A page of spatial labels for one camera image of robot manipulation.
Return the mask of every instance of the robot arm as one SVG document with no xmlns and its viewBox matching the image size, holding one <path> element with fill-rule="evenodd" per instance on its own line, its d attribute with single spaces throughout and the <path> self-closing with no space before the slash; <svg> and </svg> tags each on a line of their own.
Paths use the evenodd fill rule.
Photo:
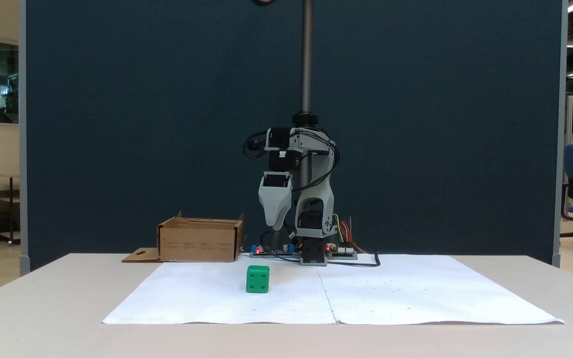
<svg viewBox="0 0 573 358">
<path fill-rule="evenodd" d="M 264 142 L 271 170 L 264 172 L 258 189 L 265 222 L 274 230 L 282 228 L 291 208 L 291 194 L 301 192 L 295 212 L 295 233 L 304 247 L 300 262 L 324 265 L 326 238 L 337 231 L 332 224 L 334 196 L 329 181 L 339 151 L 325 133 L 311 128 L 271 128 Z M 311 180 L 293 188 L 293 173 L 302 170 L 302 160 L 309 156 Z"/>
</svg>

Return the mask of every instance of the box flap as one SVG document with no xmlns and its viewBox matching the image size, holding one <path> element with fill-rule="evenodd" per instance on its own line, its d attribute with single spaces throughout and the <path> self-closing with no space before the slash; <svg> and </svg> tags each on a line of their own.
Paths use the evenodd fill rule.
<svg viewBox="0 0 573 358">
<path fill-rule="evenodd" d="M 242 246 L 244 242 L 243 234 L 245 233 L 244 222 L 245 222 L 245 215 L 243 214 L 240 215 L 238 222 L 236 222 L 236 225 L 234 226 L 234 229 L 236 230 L 235 233 L 236 240 L 234 242 L 234 247 L 236 248 L 236 251 L 234 252 L 234 261 L 238 258 L 238 255 L 242 251 Z"/>
<path fill-rule="evenodd" d="M 159 263 L 159 249 L 156 247 L 141 247 L 132 252 L 126 258 L 121 260 L 122 263 Z"/>
</svg>

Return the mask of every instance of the colored wire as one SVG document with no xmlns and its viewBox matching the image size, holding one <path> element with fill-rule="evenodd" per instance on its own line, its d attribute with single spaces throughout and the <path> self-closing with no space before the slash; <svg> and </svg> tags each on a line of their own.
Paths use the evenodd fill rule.
<svg viewBox="0 0 573 358">
<path fill-rule="evenodd" d="M 339 216 L 337 216 L 337 214 L 333 214 L 333 217 L 335 217 L 335 220 L 337 222 L 337 232 L 339 233 L 339 242 L 343 243 L 344 237 L 342 236 L 342 231 L 341 228 L 339 227 Z"/>
<path fill-rule="evenodd" d="M 351 234 L 348 231 L 348 225 L 345 221 L 339 223 L 342 229 L 344 229 L 344 237 L 346 238 L 346 242 L 352 242 Z"/>
</svg>

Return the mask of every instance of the black cable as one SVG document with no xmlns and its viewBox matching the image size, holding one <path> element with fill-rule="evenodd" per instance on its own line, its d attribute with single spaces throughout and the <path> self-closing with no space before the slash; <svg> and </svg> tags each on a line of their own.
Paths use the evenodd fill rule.
<svg viewBox="0 0 573 358">
<path fill-rule="evenodd" d="M 261 145 L 262 145 L 262 146 L 261 146 L 261 148 L 260 148 L 260 150 L 259 150 L 259 154 L 256 154 L 255 156 L 250 156 L 250 155 L 247 153 L 247 144 L 248 144 L 253 138 L 255 138 L 255 137 L 257 137 L 257 136 L 261 136 L 262 134 L 266 134 L 266 133 L 267 133 L 266 131 L 257 132 L 257 133 L 253 133 L 252 135 L 250 135 L 250 136 L 247 137 L 247 139 L 245 140 L 245 143 L 243 143 L 243 155 L 244 155 L 245 157 L 250 158 L 250 159 L 257 159 L 257 158 L 259 158 L 259 157 L 261 157 L 261 156 L 264 156 L 264 154 L 267 153 L 267 151 L 264 150 L 264 141 L 261 141 Z"/>
<path fill-rule="evenodd" d="M 266 247 L 264 247 L 264 236 L 270 234 L 270 233 L 277 233 L 279 231 L 289 231 L 290 229 L 293 229 L 293 227 L 283 227 L 282 229 L 279 230 L 266 230 L 264 233 L 260 234 L 260 247 L 262 247 L 262 250 L 264 250 L 264 252 L 266 252 L 267 254 L 271 254 L 271 256 L 275 256 L 278 259 L 284 260 L 284 261 L 288 261 L 290 263 L 299 263 L 299 260 L 289 260 L 289 259 L 285 259 L 282 256 L 278 256 L 276 254 L 274 254 L 271 250 L 267 250 Z"/>
<path fill-rule="evenodd" d="M 312 181 L 311 183 L 309 183 L 305 186 L 300 186 L 299 188 L 294 188 L 293 190 L 291 190 L 292 192 L 305 190 L 307 188 L 311 188 L 313 186 L 320 185 L 321 183 L 323 183 L 326 180 L 326 178 L 330 175 L 330 173 L 332 173 L 333 170 L 337 167 L 337 165 L 339 164 L 339 158 L 340 158 L 339 150 L 337 149 L 337 146 L 334 143 L 331 143 L 330 141 L 325 140 L 324 138 L 322 138 L 318 134 L 314 134 L 314 133 L 306 132 L 306 131 L 294 131 L 293 133 L 291 133 L 291 135 L 289 135 L 289 137 L 286 140 L 288 141 L 291 137 L 297 136 L 297 135 L 302 135 L 305 137 L 314 138 L 314 139 L 320 141 L 321 143 L 328 145 L 328 147 L 331 150 L 333 150 L 334 158 L 333 158 L 333 166 L 330 168 L 330 170 L 328 170 L 328 172 L 326 172 L 324 175 L 321 175 L 320 177 L 318 177 L 317 179 L 315 179 L 314 181 Z"/>
<path fill-rule="evenodd" d="M 358 267 L 358 268 L 376 268 L 379 267 L 380 265 L 382 265 L 382 263 L 380 263 L 380 254 L 379 252 L 375 251 L 373 253 L 373 255 L 375 256 L 375 263 L 374 264 L 362 264 L 362 263 L 338 263 L 336 261 L 328 261 L 327 263 L 329 264 L 333 264 L 333 265 L 344 265 L 346 267 Z"/>
</svg>

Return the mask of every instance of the white paper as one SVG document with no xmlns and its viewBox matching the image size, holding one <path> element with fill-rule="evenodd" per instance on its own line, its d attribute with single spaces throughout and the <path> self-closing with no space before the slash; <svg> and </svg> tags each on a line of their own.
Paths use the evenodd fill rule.
<svg viewBox="0 0 573 358">
<path fill-rule="evenodd" d="M 163 263 L 103 322 L 562 322 L 449 256 L 380 255 L 380 261 L 378 268 L 302 267 L 246 256 L 234 263 Z M 360 262 L 373 256 L 360 255 Z M 271 268 L 268 293 L 246 292 L 248 265 Z"/>
<path fill-rule="evenodd" d="M 269 292 L 247 293 L 249 265 L 269 268 Z M 233 263 L 163 263 L 103 323 L 332 324 L 316 267 L 241 256 Z"/>
<path fill-rule="evenodd" d="M 337 322 L 563 322 L 449 256 L 380 255 L 377 268 L 320 268 Z M 360 262 L 373 262 L 361 256 Z"/>
</svg>

